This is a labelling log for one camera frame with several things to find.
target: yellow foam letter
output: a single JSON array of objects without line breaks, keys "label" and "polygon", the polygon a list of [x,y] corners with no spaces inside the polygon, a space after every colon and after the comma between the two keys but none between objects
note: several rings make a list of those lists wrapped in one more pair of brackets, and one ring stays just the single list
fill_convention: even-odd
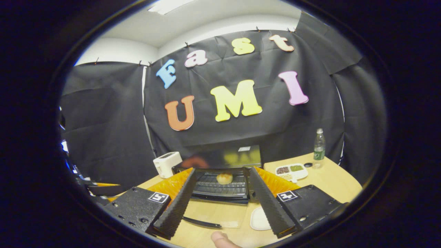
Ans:
[{"label": "yellow foam letter", "polygon": [[235,39],[231,42],[231,45],[234,47],[233,51],[239,55],[254,51],[254,46],[248,38]]},{"label": "yellow foam letter", "polygon": [[253,90],[254,81],[244,80],[239,82],[236,95],[233,95],[225,86],[213,88],[210,93],[216,98],[217,115],[216,121],[230,119],[230,114],[226,108],[234,115],[239,116],[240,106],[243,104],[242,114],[245,116],[262,113]]}]

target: bun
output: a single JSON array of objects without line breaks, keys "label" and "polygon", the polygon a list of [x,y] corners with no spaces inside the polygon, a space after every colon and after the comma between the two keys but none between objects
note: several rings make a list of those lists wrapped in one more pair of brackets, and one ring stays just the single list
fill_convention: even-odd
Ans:
[{"label": "bun", "polygon": [[221,173],[216,177],[219,184],[229,184],[233,181],[233,175],[231,173]]}]

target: ceiling light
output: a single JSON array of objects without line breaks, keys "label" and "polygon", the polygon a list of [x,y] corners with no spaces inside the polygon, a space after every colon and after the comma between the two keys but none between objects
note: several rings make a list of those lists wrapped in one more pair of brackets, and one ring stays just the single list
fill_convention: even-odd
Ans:
[{"label": "ceiling light", "polygon": [[149,9],[151,12],[165,15],[170,11],[194,0],[159,0]]}]

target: white divided tray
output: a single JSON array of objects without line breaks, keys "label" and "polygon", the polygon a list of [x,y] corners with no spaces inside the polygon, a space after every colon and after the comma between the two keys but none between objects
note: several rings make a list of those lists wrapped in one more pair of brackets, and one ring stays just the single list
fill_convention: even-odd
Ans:
[{"label": "white divided tray", "polygon": [[308,171],[303,166],[303,164],[296,163],[290,165],[279,166],[276,168],[276,175],[282,177],[288,181],[296,183],[297,180],[305,178],[308,176]]}]

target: black curtain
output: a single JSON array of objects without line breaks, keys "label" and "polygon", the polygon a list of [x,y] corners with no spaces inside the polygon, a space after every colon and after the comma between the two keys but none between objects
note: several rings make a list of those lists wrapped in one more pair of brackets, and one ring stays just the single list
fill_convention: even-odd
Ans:
[{"label": "black curtain", "polygon": [[[281,50],[269,40],[275,34],[295,50]],[[250,39],[255,50],[237,55],[231,44],[237,38]],[[208,62],[185,67],[195,50],[205,50]],[[169,59],[175,61],[177,79],[165,89],[156,72]],[[129,63],[84,64],[67,79],[60,103],[66,118],[63,136],[73,162],[93,180],[130,187],[157,175],[144,116],[158,156],[179,151],[185,159],[198,151],[258,144],[262,161],[271,162],[312,152],[315,131],[323,128],[326,156],[341,162],[361,184],[381,160],[387,125],[375,72],[343,36],[310,15],[302,13],[295,32],[231,33],[161,58],[146,68],[144,109],[142,71],[143,66]],[[289,91],[278,77],[284,71],[297,72],[307,103],[288,103]],[[235,94],[238,83],[247,79],[254,81],[262,113],[216,122],[211,89],[226,86]],[[180,101],[188,95],[194,95],[194,123],[178,132],[169,126],[164,106],[178,101],[178,118],[184,120]]]},{"label": "black curtain", "polygon": [[67,77],[62,136],[84,177],[128,189],[157,174],[142,113],[142,70],[129,63],[83,64]]},{"label": "black curtain", "polygon": [[379,78],[369,61],[322,21],[302,12],[296,29],[338,88],[345,116],[340,165],[363,185],[379,166],[387,137],[387,112]]},{"label": "black curtain", "polygon": [[[269,40],[278,34],[294,46],[285,52]],[[255,50],[237,55],[231,42],[248,38]],[[184,66],[186,56],[195,50],[205,50],[208,62],[192,68]],[[176,81],[164,88],[156,72],[169,60],[175,61]],[[285,82],[278,77],[284,71],[297,72],[306,104],[292,106]],[[254,93],[262,113],[216,122],[215,97],[210,90],[226,86],[233,94],[242,80],[254,81]],[[158,155],[180,151],[183,158],[202,150],[225,146],[258,144],[263,162],[291,158],[313,151],[317,128],[323,128],[327,140],[326,156],[339,162],[344,138],[343,111],[337,87],[324,64],[311,46],[297,33],[277,30],[244,31],[209,38],[173,52],[147,69],[144,88],[144,113],[149,124],[153,145]],[[194,123],[184,131],[170,128],[165,104],[178,101],[179,120],[186,118],[180,100],[194,95]]]}]

